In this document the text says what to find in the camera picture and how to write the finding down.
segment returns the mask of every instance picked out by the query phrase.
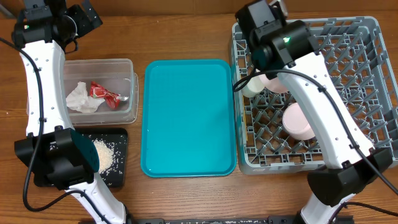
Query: table top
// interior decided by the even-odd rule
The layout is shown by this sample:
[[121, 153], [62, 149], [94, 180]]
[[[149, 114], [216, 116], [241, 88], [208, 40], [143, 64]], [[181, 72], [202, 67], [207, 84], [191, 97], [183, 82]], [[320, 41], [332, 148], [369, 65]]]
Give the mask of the table top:
[[[398, 13], [369, 11], [380, 23], [395, 74], [398, 74]], [[290, 18], [357, 16], [358, 12], [301, 12]], [[78, 52], [67, 60], [129, 58], [140, 85], [137, 121], [120, 125], [129, 133], [126, 183], [112, 189], [136, 218], [261, 218], [294, 215], [311, 194], [306, 172], [278, 175], [244, 175], [236, 167], [226, 177], [153, 179], [140, 168], [144, 72], [162, 59], [220, 58], [229, 62], [229, 39], [235, 23], [232, 14], [212, 16], [104, 17], [103, 26], [79, 40]], [[0, 21], [0, 37], [11, 40], [14, 20]], [[29, 212], [22, 203], [26, 166], [14, 154], [14, 141], [25, 138], [27, 88], [19, 54], [0, 44], [0, 223], [77, 223], [90, 219], [85, 209], [67, 197], [52, 208]], [[385, 172], [398, 186], [398, 169]], [[58, 195], [57, 189], [38, 188], [32, 182], [29, 202], [38, 207]], [[398, 197], [380, 180], [366, 187], [354, 201], [398, 212]], [[342, 211], [356, 223], [398, 223], [398, 219], [365, 208]]]

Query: gray dish rack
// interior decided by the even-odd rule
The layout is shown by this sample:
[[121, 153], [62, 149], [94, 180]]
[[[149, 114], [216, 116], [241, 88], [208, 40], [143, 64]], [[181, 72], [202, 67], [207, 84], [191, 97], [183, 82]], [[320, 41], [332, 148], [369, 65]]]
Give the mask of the gray dish rack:
[[[377, 20], [373, 17], [303, 19], [320, 44], [331, 79], [362, 132], [375, 147], [388, 147], [398, 164], [397, 83]], [[232, 28], [234, 82], [251, 71], [249, 49]], [[317, 140], [298, 141], [282, 126], [290, 93], [264, 89], [254, 98], [234, 94], [238, 163], [244, 174], [291, 173], [324, 164]]]

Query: turquoise tray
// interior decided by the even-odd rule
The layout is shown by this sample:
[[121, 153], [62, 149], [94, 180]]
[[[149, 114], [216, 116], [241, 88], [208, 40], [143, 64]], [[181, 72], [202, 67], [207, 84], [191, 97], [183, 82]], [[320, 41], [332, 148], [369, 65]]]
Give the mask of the turquoise tray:
[[236, 166], [231, 69], [162, 60], [145, 72], [141, 168], [150, 177], [230, 174]]

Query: red candy wrapper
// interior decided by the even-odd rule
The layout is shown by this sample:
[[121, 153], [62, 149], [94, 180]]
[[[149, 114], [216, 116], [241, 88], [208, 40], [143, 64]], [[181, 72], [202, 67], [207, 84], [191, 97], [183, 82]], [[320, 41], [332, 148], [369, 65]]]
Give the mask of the red candy wrapper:
[[126, 96], [108, 91], [106, 88], [93, 81], [91, 81], [90, 96], [92, 98], [104, 98], [106, 104], [114, 110], [119, 106], [120, 101], [126, 101], [128, 99]]

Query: crumpled paper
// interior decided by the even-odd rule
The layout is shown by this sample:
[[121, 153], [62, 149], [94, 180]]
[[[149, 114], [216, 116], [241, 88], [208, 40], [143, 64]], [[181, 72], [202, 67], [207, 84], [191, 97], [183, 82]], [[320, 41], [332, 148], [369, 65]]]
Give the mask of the crumpled paper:
[[85, 82], [77, 83], [77, 87], [67, 96], [67, 106], [82, 113], [94, 113], [104, 101], [103, 98], [89, 96]]

